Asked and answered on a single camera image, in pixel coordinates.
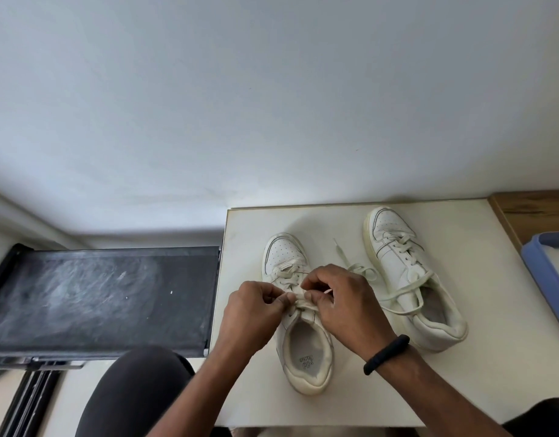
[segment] blue container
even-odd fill
[[[559,273],[546,255],[544,245],[559,248],[559,232],[534,235],[523,246],[521,256],[554,315],[559,319]]]

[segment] dusty black surface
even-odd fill
[[[218,247],[21,253],[0,286],[0,356],[116,357],[158,344],[202,357]]]

